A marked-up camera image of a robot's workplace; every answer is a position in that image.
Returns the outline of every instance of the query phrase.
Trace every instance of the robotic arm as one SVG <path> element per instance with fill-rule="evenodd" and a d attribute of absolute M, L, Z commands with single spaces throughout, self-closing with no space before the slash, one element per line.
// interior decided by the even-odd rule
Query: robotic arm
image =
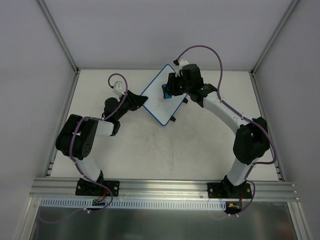
<path fill-rule="evenodd" d="M 233 145 L 235 160 L 218 190 L 221 192 L 221 197 L 238 198 L 252 164 L 264 155 L 270 148 L 270 143 L 256 125 L 244 120 L 231 110 L 233 107 L 226 106 L 220 100 L 216 87 L 204 84 L 196 64 L 189 64 L 185 59 L 174 63 L 178 65 L 178 69 L 176 73 L 170 73 L 167 84 L 162 85 L 163 97 L 169 99 L 187 93 L 193 102 L 214 113 L 235 134 Z M 267 122 L 262 117 L 257 119 L 246 117 L 268 131 Z"/>
<path fill-rule="evenodd" d="M 105 100 L 102 117 L 105 118 L 112 113 L 109 118 L 102 120 L 102 118 L 83 118 L 82 116 L 71 114 L 55 141 L 56 149 L 69 158 L 71 158 L 70 147 L 72 146 L 72 158 L 75 159 L 77 166 L 83 173 L 77 186 L 78 188 L 81 186 L 81 191 L 85 195 L 98 196 L 101 191 L 103 192 L 101 187 L 92 182 L 94 181 L 100 185 L 104 184 L 103 172 L 89 155 L 95 136 L 115 136 L 121 126 L 119 119 L 128 111 L 138 110 L 148 100 L 148 97 L 136 95 L 129 90 L 125 96 L 119 81 L 113 86 L 113 92 L 120 97 L 120 100 L 118 101 L 114 97 Z"/>

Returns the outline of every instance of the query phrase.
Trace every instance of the white wall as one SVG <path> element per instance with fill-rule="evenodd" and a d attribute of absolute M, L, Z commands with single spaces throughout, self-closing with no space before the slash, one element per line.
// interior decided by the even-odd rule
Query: white wall
<path fill-rule="evenodd" d="M 73 79 L 34 0 L 0 3 L 0 239 L 12 239 Z"/>
<path fill-rule="evenodd" d="M 162 68 L 209 45 L 226 70 L 251 70 L 292 0 L 45 0 L 79 67 Z M 185 55 L 218 69 L 206 49 Z"/>
<path fill-rule="evenodd" d="M 258 89 L 285 179 L 296 183 L 320 239 L 320 1 L 302 0 L 257 72 Z"/>

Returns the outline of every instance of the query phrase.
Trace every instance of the white floor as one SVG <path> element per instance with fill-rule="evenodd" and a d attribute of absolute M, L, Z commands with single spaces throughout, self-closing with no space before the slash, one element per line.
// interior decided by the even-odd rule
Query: white floor
<path fill-rule="evenodd" d="M 130 91 L 140 94 L 159 70 L 82 70 L 69 114 L 101 117 L 104 102 L 114 97 L 107 79 L 123 74 Z M 205 83 L 218 85 L 218 71 L 202 71 Z M 115 76 L 111 82 L 121 80 Z M 227 102 L 252 117 L 260 112 L 248 72 L 225 71 L 221 94 Z M 189 101 L 174 115 L 176 122 L 161 126 L 144 108 L 120 119 L 116 136 L 96 137 L 91 155 L 114 179 L 221 180 L 235 156 L 233 132 L 214 114 Z M 260 161 L 271 161 L 270 151 Z M 51 177 L 80 177 L 70 159 L 58 152 Z M 277 181 L 274 165 L 258 165 L 250 180 Z"/>

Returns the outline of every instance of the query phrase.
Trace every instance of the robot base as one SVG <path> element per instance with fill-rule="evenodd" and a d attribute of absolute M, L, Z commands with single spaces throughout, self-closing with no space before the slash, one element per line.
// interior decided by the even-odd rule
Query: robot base
<path fill-rule="evenodd" d="M 239 199 L 241 195 L 242 199 L 252 198 L 249 183 L 244 182 L 239 186 L 233 186 L 227 176 L 219 183 L 208 182 L 206 185 L 209 199 Z"/>
<path fill-rule="evenodd" d="M 104 180 L 104 174 L 100 172 L 99 178 L 96 181 L 110 189 L 114 197 L 119 196 L 120 182 Z M 76 196 L 102 196 L 104 194 L 104 188 L 80 178 L 76 184 L 75 195 Z"/>

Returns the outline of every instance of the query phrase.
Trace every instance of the metal frame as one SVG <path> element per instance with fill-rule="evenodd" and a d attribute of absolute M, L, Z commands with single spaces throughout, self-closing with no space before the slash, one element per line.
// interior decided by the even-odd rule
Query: metal frame
<path fill-rule="evenodd" d="M 313 239 L 306 224 L 304 212 L 300 202 L 288 202 L 291 219 L 298 239 Z"/>
<path fill-rule="evenodd" d="M 209 199 L 208 182 L 205 180 L 137 180 L 116 179 L 120 181 L 119 201 L 130 200 L 175 200 L 177 203 L 203 201 L 230 201 L 230 199 Z M 77 178 L 39 177 L 34 180 L 28 211 L 18 239 L 28 239 L 31 236 L 36 214 L 42 198 L 56 197 L 59 199 L 83 199 L 76 196 Z M 284 181 L 256 181 L 257 202 L 287 202 L 290 216 L 299 240 L 312 239 L 306 225 L 304 214 L 299 203 L 295 185 Z"/>
<path fill-rule="evenodd" d="M 76 85 L 79 78 L 79 68 L 77 67 L 50 11 L 44 0 L 36 0 L 40 10 L 44 14 L 48 21 L 51 30 L 57 38 L 65 56 L 67 57 L 71 67 L 75 72 L 73 82 L 70 87 L 68 98 L 66 99 L 62 116 L 60 118 L 59 126 L 57 127 L 56 135 L 63 126 L 67 119 L 69 108 L 72 102 L 72 98 L 76 89 Z M 271 50 L 275 40 L 281 33 L 284 25 L 288 21 L 289 17 L 296 9 L 300 0 L 292 0 L 284 15 L 276 26 L 272 36 L 268 40 L 265 48 L 263 49 L 259 59 L 257 60 L 253 70 L 250 74 L 253 90 L 256 95 L 258 106 L 261 115 L 266 118 L 263 103 L 260 98 L 260 94 L 255 79 L 255 73 L 264 61 L 268 52 Z M 59 197 L 59 198 L 78 198 L 75 196 L 75 188 L 77 185 L 77 178 L 51 178 L 50 166 L 53 165 L 56 156 L 56 149 L 54 143 L 52 144 L 49 152 L 48 164 L 44 171 L 45 177 L 36 178 L 28 199 L 27 210 L 23 216 L 24 220 L 18 227 L 17 239 L 25 240 L 29 239 L 32 234 L 34 222 L 41 202 L 42 197 Z M 285 180 L 285 174 L 282 171 L 281 161 L 279 161 L 279 174 L 282 180 Z M 207 182 L 218 181 L 180 181 L 180 180 L 130 180 L 120 179 L 120 191 L 119 199 L 143 199 L 143 200 L 176 200 L 176 201 L 208 201 Z M 312 235 L 306 225 L 304 214 L 299 202 L 295 185 L 291 182 L 278 181 L 257 181 L 256 183 L 256 195 L 254 201 L 262 202 L 287 202 L 290 210 L 292 222 L 296 231 L 298 239 L 312 239 Z"/>
<path fill-rule="evenodd" d="M 77 178 L 39 177 L 33 182 L 30 197 L 74 197 Z M 204 180 L 142 180 L 107 179 L 120 181 L 119 198 L 157 200 L 205 200 L 208 201 L 207 183 Z M 282 181 L 255 181 L 254 201 L 298 202 L 294 184 Z M 211 200 L 230 201 L 217 198 Z"/>
<path fill-rule="evenodd" d="M 66 42 L 65 40 L 63 39 L 56 23 L 55 23 L 55 20 L 54 18 L 52 17 L 46 3 L 44 0 L 36 0 L 36 2 L 38 3 L 38 6 L 41 10 L 41 12 L 43 13 L 45 19 L 47 20 L 47 22 L 49 23 L 50 27 L 51 27 L 51 30 L 53 31 L 56 39 L 58 40 L 60 46 L 61 46 L 61 49 L 63 50 L 66 58 L 68 59 L 72 69 L 74 70 L 75 73 L 78 72 L 79 68 L 77 67 L 76 65 L 76 62 L 74 60 L 74 58 L 72 57 L 67 45 L 66 45 Z"/>
<path fill-rule="evenodd" d="M 36 221 L 41 197 L 29 197 L 28 207 L 24 215 L 24 221 L 18 228 L 18 235 L 15 237 L 17 240 L 27 240 L 30 238 Z"/>
<path fill-rule="evenodd" d="M 267 44 L 265 45 L 261 55 L 258 58 L 254 68 L 252 69 L 252 74 L 255 75 L 258 68 L 260 67 L 261 63 L 264 61 L 265 57 L 267 56 L 268 52 L 274 45 L 276 39 L 278 38 L 279 34 L 281 33 L 282 29 L 284 28 L 285 24 L 287 23 L 288 19 L 290 18 L 293 11 L 296 9 L 300 0 L 292 0 L 286 11 L 284 12 L 282 18 L 280 19 L 278 25 L 275 27 L 271 37 L 269 38 Z"/>
<path fill-rule="evenodd" d="M 57 154 L 55 139 L 57 139 L 60 130 L 62 129 L 62 127 L 64 126 L 64 124 L 67 120 L 69 109 L 71 106 L 71 102 L 72 102 L 72 99 L 73 99 L 75 91 L 76 91 L 76 86 L 78 83 L 79 75 L 80 75 L 80 71 L 78 70 L 72 79 L 72 83 L 70 85 L 70 90 L 69 90 L 67 98 L 66 98 L 66 103 L 63 107 L 63 112 L 62 112 L 62 115 L 59 119 L 59 125 L 56 128 L 56 131 L 55 131 L 55 134 L 54 134 L 54 137 L 52 140 L 52 144 L 51 144 L 50 151 L 49 151 L 49 156 L 47 159 L 47 164 L 45 165 L 45 169 L 42 171 L 44 177 L 49 177 L 51 174 L 51 169 L 53 167 L 53 164 L 54 164 L 55 158 L 56 158 L 56 154 Z"/>
<path fill-rule="evenodd" d="M 261 100 L 261 95 L 259 93 L 259 88 L 257 86 L 258 83 L 256 81 L 256 78 L 254 77 L 254 75 L 252 73 L 250 73 L 249 75 L 250 75 L 253 91 L 254 91 L 254 94 L 255 94 L 255 98 L 256 98 L 256 101 L 258 103 L 260 114 L 268 122 L 268 118 L 267 118 L 267 115 L 266 115 L 266 112 L 265 112 L 265 108 L 264 108 L 263 102 Z M 270 136 L 272 138 L 273 133 L 270 130 L 270 128 L 268 128 L 268 131 L 269 131 Z M 272 157 L 273 157 L 274 156 L 274 152 L 272 151 L 272 148 L 271 148 L 271 154 L 272 154 Z M 276 161 L 275 166 L 276 166 L 276 169 L 278 171 L 277 174 L 278 174 L 279 180 L 285 181 L 286 176 L 285 176 L 285 173 L 283 171 L 284 168 L 283 168 L 283 165 L 281 163 L 281 157 L 280 156 L 278 156 L 278 160 Z"/>

